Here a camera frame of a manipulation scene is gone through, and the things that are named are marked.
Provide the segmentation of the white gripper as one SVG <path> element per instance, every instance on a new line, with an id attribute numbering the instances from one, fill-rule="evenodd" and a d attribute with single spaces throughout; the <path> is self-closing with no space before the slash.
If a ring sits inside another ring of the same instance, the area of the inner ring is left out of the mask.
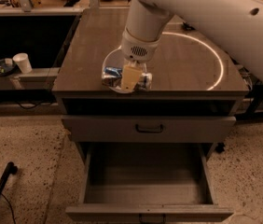
<path id="1" fill-rule="evenodd" d="M 125 30 L 122 35 L 121 50 L 127 60 L 146 63 L 153 58 L 158 44 L 159 41 L 141 41 Z M 140 67 L 125 65 L 122 72 L 121 89 L 124 91 L 133 91 L 141 75 L 142 69 Z"/>

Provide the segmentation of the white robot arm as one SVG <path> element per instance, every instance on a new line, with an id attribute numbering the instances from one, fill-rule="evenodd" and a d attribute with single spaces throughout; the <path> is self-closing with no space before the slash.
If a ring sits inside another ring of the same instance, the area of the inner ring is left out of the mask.
<path id="1" fill-rule="evenodd" d="M 263 1 L 131 0 L 121 50 L 130 61 L 150 61 L 172 16 L 210 38 L 263 82 Z"/>

